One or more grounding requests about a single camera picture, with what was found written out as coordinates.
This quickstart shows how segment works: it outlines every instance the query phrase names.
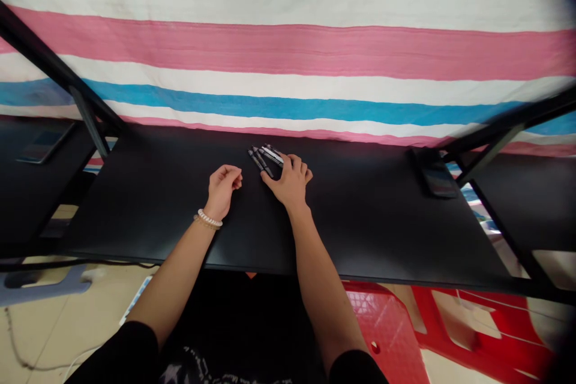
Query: person's left hand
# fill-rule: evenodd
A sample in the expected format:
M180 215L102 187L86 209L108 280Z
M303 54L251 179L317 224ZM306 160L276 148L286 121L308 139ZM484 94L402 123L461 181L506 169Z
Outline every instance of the person's left hand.
M230 210L232 192L242 187L242 170L232 165L222 165L210 176L206 216L221 221Z

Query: wrist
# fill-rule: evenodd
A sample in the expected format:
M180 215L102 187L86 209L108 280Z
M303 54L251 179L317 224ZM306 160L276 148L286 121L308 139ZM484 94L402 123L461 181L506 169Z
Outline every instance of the wrist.
M222 222L222 219L224 219L224 216L225 216L225 215L222 215L221 212L218 212L214 207L212 207L210 205L210 201L206 203L203 211L204 211L204 214L206 216L214 219L217 222Z
M297 205L286 205L285 207L290 219L312 216L312 210L310 210L306 202Z

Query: cable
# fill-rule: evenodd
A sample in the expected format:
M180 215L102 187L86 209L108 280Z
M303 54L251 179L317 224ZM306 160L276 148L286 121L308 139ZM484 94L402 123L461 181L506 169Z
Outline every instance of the cable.
M481 295L478 295L478 294L475 294L475 293L472 293L472 292L469 292L469 291L464 291L464 290L461 290L461 291L462 291L463 293L468 294L468 295L472 295L472 296L474 296L474 297L481 298L482 300L488 300L488 301L491 301L492 303L497 303L497 304L500 304L500 305L503 305L503 306L508 306L508 307L511 307L511 308L514 308L514 309L524 310L524 311L527 311L527 312L530 312L530 313L533 313L533 314L536 314L536 315L540 315L540 316L543 316L543 317L546 317L546 318L550 318L550 319L553 319L553 320L556 320L556 321L560 321L560 322L563 322L563 323L566 323L566 324L570 324L569 321L563 320L563 319L561 319L561 318L553 317L553 316L550 316L550 315L546 315L546 314L543 314L543 313L541 313L541 312L536 312L536 311L534 311L534 310L532 310L532 309L526 309L526 308L523 308L523 307L520 307L520 306L513 306L513 305L510 305L510 304L508 304L508 303L502 303L502 302L499 302L499 301L496 301L496 300L492 300L491 298L488 298L488 297L482 297Z
M82 264L106 264L113 266L138 266L145 269L151 269L160 264L146 265L136 262L122 262L122 261L108 261L108 260L93 260L93 259L76 259L58 262L48 262L48 263L32 263L32 264L0 264L0 273L12 273L20 271L38 271L38 270L48 270L63 267L72 267Z
M68 369L66 369L66 373L64 374L64 379L62 379L62 384L64 384L64 383L66 382L66 380L68 379L68 374L70 373L70 371L71 371L72 368L74 367L74 364L76 364L76 361L77 361L80 357L82 357L83 355L88 354L89 352L94 352L94 351L96 351L96 350L99 349L101 346L102 346L102 345L99 345L99 346L94 347L94 348L87 349L87 350L84 351L82 354L80 354L78 357L76 357L76 358L72 361L72 363L70 363L70 366L68 366Z
M17 363L20 365L20 367L27 369L29 371L36 371L36 372L50 372L53 370L57 370L57 369L63 369L65 367L68 367L68 373L70 372L71 369L71 365L60 365L60 366L51 366L51 367L38 367L38 366L32 366L30 363L28 363L27 361L23 360L22 357L20 357L20 354L18 353L18 350L16 349L16 339L14 337L14 329L12 327L12 316L10 315L10 309L8 309L8 307L4 308L4 313L6 314L6 319L8 321L8 334L10 336L10 345L12 346L12 352L14 353L14 357L16 358ZM82 355L86 354L87 352L89 352L90 350L94 350L96 351L98 348L100 348L99 346L96 348L90 348L88 351L84 351L82 354L80 354L76 359L74 359L74 363L76 363L76 360L78 360Z
M462 299L460 298L460 290L458 290L458 289L456 290L456 295L458 296L458 303L460 303L460 306L461 306L461 307L464 307L464 305L462 304ZM526 342L526 343L529 343L529 344L532 344L532 345L541 346L541 347L544 347L544 348L546 348L546 349L548 348L548 347L547 347L546 345L544 345L544 344L541 344L541 343L538 343L538 342L529 341L528 339L522 339L522 338L519 338L519 337L517 337L517 336L511 335L511 334L508 334L508 333L504 333L504 332L498 330L497 328L494 328L494 327L492 327L492 326L489 326L489 325L483 323L482 321L476 319L476 317L475 317L474 315L470 315L470 316L472 317L472 319L473 319L474 321L476 321L476 322L479 323L480 325L483 325L484 327L489 328L489 329L492 330L492 331L496 331L496 332L498 332L498 333L500 333L500 334L502 334L502 335L504 335L504 336L508 336L509 338L516 339L516 340L519 340L519 341L522 341L522 342Z

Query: hand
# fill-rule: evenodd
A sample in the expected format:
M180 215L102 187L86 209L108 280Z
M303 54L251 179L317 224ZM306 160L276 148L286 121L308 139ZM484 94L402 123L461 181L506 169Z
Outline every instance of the hand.
M208 202L204 213L221 221L230 210L232 192L242 187L242 170L232 165L222 165L210 176Z
M280 156L284 161L280 180L272 180L265 171L260 173L262 180L288 211L306 207L306 185L312 180L312 171L296 155L280 153Z

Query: black table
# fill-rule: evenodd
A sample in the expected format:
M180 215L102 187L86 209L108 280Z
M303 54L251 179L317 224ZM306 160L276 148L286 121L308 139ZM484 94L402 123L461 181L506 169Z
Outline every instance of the black table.
M526 271L551 286L533 252L576 251L576 159L499 154L470 183Z
M47 163L16 161L46 126L62 120L0 116L0 255L22 256L58 207L70 179L95 146L80 122Z
M428 197L406 147L173 127L128 127L60 253L162 262L205 204L209 175L227 163L242 168L243 187L234 192L206 267L294 273L288 217L246 153L264 142L300 155L313 170L307 200L343 278L512 286L464 197Z

